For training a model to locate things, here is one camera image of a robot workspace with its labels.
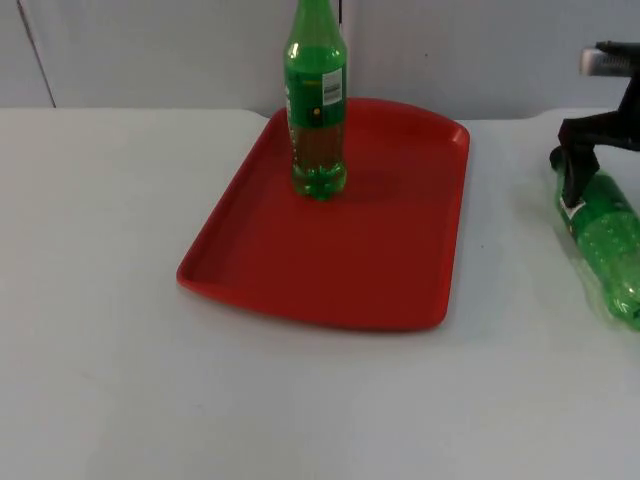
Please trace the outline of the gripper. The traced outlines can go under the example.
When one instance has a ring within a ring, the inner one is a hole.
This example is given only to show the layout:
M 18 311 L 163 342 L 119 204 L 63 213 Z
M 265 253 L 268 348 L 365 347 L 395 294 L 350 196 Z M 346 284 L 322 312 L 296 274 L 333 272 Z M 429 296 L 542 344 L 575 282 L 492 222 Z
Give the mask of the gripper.
M 556 146 L 549 155 L 552 169 L 564 169 L 562 199 L 576 206 L 592 177 L 599 170 L 595 145 L 625 150 L 639 149 L 639 72 L 627 86 L 619 107 L 610 112 L 565 119 Z

